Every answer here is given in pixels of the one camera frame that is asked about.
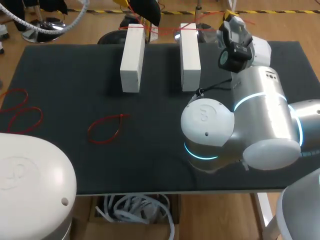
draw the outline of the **yellow and black tape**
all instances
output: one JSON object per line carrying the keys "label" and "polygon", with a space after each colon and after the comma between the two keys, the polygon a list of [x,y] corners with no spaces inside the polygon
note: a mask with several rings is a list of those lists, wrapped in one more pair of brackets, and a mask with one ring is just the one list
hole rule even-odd
{"label": "yellow and black tape", "polygon": [[[79,13],[81,9],[68,9],[68,12]],[[130,14],[131,11],[122,10],[87,10],[90,14]],[[203,14],[224,13],[225,11],[205,11]],[[320,14],[320,10],[240,10],[236,14]],[[195,11],[162,11],[162,15],[194,15]]]}

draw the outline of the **white foam block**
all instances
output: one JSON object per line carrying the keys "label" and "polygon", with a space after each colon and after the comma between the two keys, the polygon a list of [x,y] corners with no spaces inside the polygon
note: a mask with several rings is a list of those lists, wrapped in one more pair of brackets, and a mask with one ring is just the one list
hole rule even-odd
{"label": "white foam block", "polygon": [[198,48],[196,24],[191,23],[186,30],[180,31],[180,62],[182,91],[193,92],[199,88],[201,76],[201,64]]}
{"label": "white foam block", "polygon": [[129,24],[120,66],[122,91],[138,93],[145,54],[145,31],[141,24]]}

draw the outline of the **black cable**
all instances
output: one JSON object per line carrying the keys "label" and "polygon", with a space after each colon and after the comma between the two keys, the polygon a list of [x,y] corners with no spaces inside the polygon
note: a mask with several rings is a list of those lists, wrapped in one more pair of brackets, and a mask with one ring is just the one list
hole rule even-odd
{"label": "black cable", "polygon": [[231,88],[229,87],[220,87],[219,85],[224,84],[224,83],[230,83],[232,81],[232,78],[229,78],[227,80],[221,81],[219,83],[216,83],[212,86],[208,86],[206,88],[199,88],[195,94],[200,97],[203,93],[209,91],[209,90],[222,90],[222,91],[231,91]]}

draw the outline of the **black tabletop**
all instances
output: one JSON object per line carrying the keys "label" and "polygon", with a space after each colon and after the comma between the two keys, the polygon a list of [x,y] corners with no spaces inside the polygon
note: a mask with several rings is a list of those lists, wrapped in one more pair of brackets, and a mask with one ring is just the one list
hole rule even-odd
{"label": "black tabletop", "polygon": [[[270,42],[271,67],[280,77],[289,103],[320,98],[320,84],[298,42]],[[28,135],[47,140],[69,157],[77,178],[77,194],[187,191],[280,190],[320,167],[310,156],[283,169],[246,171],[230,164],[215,174],[200,172],[187,161],[181,113],[192,93],[181,91],[178,44],[145,47],[140,93],[122,93],[120,64],[123,45],[42,45],[26,47],[10,89],[26,89],[26,106],[42,109],[42,124]],[[199,45],[201,82],[205,87],[230,78],[218,68],[220,50]],[[23,99],[8,95],[2,108]],[[232,94],[211,91],[230,110]],[[109,144],[88,142],[87,129],[97,119],[130,114]],[[14,112],[2,113],[0,131]],[[28,112],[12,126],[19,131],[37,121]],[[118,128],[116,119],[97,126],[92,136],[108,139]]]}

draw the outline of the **red wire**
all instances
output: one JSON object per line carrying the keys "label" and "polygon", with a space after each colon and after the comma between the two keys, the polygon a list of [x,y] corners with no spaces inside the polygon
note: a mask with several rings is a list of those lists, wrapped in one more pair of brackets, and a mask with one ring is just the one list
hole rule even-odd
{"label": "red wire", "polygon": [[[22,114],[22,113],[25,113],[25,112],[28,112],[28,111],[31,111],[31,110],[37,110],[40,112],[41,114],[41,117],[40,117],[40,120],[34,124],[33,126],[31,127],[28,127],[26,130],[23,130],[23,131],[16,131],[16,132],[10,132],[10,128],[12,127],[14,121],[16,120],[16,118]],[[35,129],[37,126],[39,126],[41,124],[41,122],[43,121],[44,119],[44,114],[42,112],[42,110],[36,106],[31,106],[31,107],[26,107],[26,108],[23,108],[23,109],[20,109],[10,120],[9,124],[8,124],[8,128],[7,128],[7,133],[9,134],[25,134],[27,132],[30,132],[32,131],[33,129]]]}
{"label": "red wire", "polygon": [[[128,2],[128,8],[131,10],[131,12],[133,12],[135,18],[137,19],[138,22],[140,22],[137,14],[135,13],[135,11],[132,9],[130,3]],[[205,13],[205,14],[202,14],[200,17],[194,19],[194,22],[206,17],[206,16],[209,16],[209,15],[215,15],[215,14],[224,14],[223,12],[209,12],[209,13]],[[187,26],[189,26],[190,24],[194,23],[194,22],[189,22],[188,24],[186,24],[185,26],[183,27],[148,27],[148,26],[145,26],[144,24],[142,24],[142,26],[124,26],[124,27],[119,27],[119,30],[121,29],[128,29],[128,28],[138,28],[138,29],[150,29],[150,32],[151,33],[154,33],[154,34],[158,34],[159,36],[166,36],[166,35],[169,35],[169,34],[173,34],[175,31],[180,31],[181,29],[185,29],[185,30],[196,30],[196,31],[203,31],[203,32],[210,32],[210,31],[215,31],[215,29],[213,28],[209,28],[209,29],[201,29],[201,28],[186,28]],[[249,24],[253,24],[253,25],[256,25],[254,22],[252,21],[248,21],[248,20],[244,20],[245,23],[249,23]],[[158,30],[171,30],[169,32],[165,32],[165,33],[159,33],[159,32],[156,32],[156,31],[153,31],[151,29],[158,29]]]}
{"label": "red wire", "polygon": [[[91,142],[91,143],[94,143],[94,144],[108,144],[108,143],[110,143],[119,134],[119,131],[120,131],[120,128],[121,128],[121,124],[122,124],[122,118],[126,118],[126,117],[129,117],[129,116],[130,116],[129,114],[119,114],[119,115],[113,115],[113,116],[105,116],[103,118],[98,119],[97,121],[92,123],[90,125],[90,127],[88,128],[88,130],[87,130],[88,141]],[[115,132],[115,134],[112,137],[110,137],[109,139],[104,140],[104,141],[96,141],[96,140],[93,140],[92,138],[90,138],[90,132],[91,132],[92,128],[95,125],[101,124],[101,123],[105,122],[106,120],[116,119],[116,118],[119,118],[119,127],[118,127],[118,130]]]}
{"label": "red wire", "polygon": [[[29,99],[29,95],[28,95],[28,92],[27,90],[23,89],[23,88],[13,88],[11,90],[8,90],[4,93],[2,93],[0,95],[0,99],[3,98],[4,96],[10,94],[10,93],[13,93],[13,92],[22,92],[25,94],[25,99],[23,100],[23,102],[19,103],[18,105],[16,106],[13,106],[13,107],[10,107],[8,109],[0,109],[0,113],[7,113],[7,112],[10,112],[10,111],[14,111],[20,107],[22,107],[24,104],[27,103],[28,99]],[[34,124],[33,126],[31,127],[28,127],[26,130],[24,131],[19,131],[19,132],[10,132],[10,128],[12,127],[14,121],[16,120],[17,116],[19,116],[20,114],[24,113],[24,112],[27,112],[27,111],[31,111],[31,110],[37,110],[41,113],[41,117],[40,117],[40,120]],[[36,128],[43,120],[44,118],[44,114],[42,112],[42,110],[38,107],[35,107],[35,106],[32,106],[32,107],[26,107],[26,108],[23,108],[23,109],[20,109],[11,119],[10,119],[10,122],[8,124],[8,127],[7,127],[7,133],[11,133],[11,134],[25,134],[27,132],[30,132],[32,131],[34,128]]]}
{"label": "red wire", "polygon": [[8,109],[1,109],[0,113],[7,113],[7,112],[10,112],[10,111],[16,110],[16,109],[22,107],[28,101],[28,98],[29,98],[28,97],[28,92],[27,92],[27,90],[22,89],[22,88],[13,88],[11,90],[8,90],[8,91],[6,91],[6,92],[4,92],[4,93],[2,93],[0,95],[0,99],[3,98],[4,96],[10,94],[10,93],[13,93],[13,92],[23,92],[25,94],[25,99],[23,100],[23,102],[19,103],[16,106],[13,106],[13,107],[8,108]]}

